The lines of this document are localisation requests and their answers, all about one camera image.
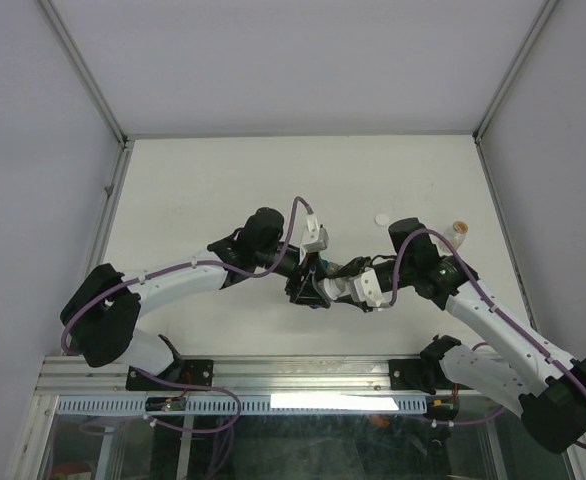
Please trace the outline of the weekly pill organizer strip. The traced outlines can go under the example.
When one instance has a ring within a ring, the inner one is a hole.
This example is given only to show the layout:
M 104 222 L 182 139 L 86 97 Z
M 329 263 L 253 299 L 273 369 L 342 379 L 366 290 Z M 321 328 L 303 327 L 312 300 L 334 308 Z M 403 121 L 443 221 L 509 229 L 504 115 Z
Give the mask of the weekly pill organizer strip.
M 324 260 L 318 259 L 315 266 L 312 269 L 311 285 L 314 292 L 313 304 L 310 305 L 311 309 L 327 309 L 330 307 L 332 301 L 330 301 L 325 295 L 320 286 L 323 279 L 329 278 L 331 268 L 334 264 Z

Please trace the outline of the white pill bottle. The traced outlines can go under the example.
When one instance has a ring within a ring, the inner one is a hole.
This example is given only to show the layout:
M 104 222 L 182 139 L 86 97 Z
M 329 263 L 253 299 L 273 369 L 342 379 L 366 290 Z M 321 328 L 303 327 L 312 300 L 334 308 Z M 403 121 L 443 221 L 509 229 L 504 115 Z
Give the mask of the white pill bottle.
M 355 299 L 353 281 L 349 278 L 325 278 L 320 286 L 324 295 L 332 302 Z

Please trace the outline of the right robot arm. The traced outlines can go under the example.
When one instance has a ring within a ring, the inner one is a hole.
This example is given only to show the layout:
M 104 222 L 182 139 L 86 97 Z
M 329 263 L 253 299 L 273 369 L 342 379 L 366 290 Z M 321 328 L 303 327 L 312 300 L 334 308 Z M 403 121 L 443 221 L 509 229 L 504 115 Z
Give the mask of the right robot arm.
M 389 235 L 396 256 L 371 266 L 356 260 L 320 285 L 328 298 L 364 310 L 392 307 L 402 288 L 461 321 L 498 355 L 486 359 L 459 341 L 439 338 L 422 353 L 421 378 L 432 387 L 448 381 L 470 387 L 522 422 L 544 449 L 561 454 L 586 449 L 586 358 L 576 359 L 513 317 L 456 251 L 439 254 L 437 232 L 416 218 L 395 222 Z

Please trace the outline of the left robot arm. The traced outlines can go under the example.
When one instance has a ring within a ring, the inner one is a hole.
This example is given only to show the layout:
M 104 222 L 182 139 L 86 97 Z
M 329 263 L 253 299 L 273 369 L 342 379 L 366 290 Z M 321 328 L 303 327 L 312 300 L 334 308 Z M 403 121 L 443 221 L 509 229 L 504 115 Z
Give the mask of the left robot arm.
M 96 266 L 60 314 L 63 351 L 82 356 L 92 368 L 126 365 L 161 388 L 185 383 L 185 357 L 166 336 L 139 329 L 138 321 L 188 296 L 270 274 L 286 278 L 285 293 L 292 303 L 327 307 L 312 276 L 325 269 L 320 253 L 328 246 L 328 233 L 312 211 L 305 222 L 300 244 L 293 245 L 294 225 L 279 211 L 263 207 L 230 235 L 175 265 L 132 272 L 110 263 Z

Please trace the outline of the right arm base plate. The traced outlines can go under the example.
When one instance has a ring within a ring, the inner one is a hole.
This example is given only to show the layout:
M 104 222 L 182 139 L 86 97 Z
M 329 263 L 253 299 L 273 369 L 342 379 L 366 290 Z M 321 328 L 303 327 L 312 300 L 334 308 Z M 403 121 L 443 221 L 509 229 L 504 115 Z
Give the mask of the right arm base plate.
M 452 390 L 454 383 L 444 374 L 441 363 L 442 359 L 422 357 L 390 359 L 390 388 L 393 391 L 417 390 L 430 395 L 439 390 Z

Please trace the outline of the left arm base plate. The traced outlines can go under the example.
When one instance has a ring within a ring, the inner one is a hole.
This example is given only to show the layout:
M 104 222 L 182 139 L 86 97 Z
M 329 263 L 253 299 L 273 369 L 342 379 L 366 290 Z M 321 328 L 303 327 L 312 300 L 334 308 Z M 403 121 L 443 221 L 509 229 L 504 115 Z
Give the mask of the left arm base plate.
M 190 385 L 210 387 L 213 376 L 214 361 L 212 359 L 181 359 L 173 362 L 167 372 L 156 375 L 161 380 L 177 384 L 177 387 L 165 385 L 130 367 L 125 389 L 134 392 L 183 391 Z

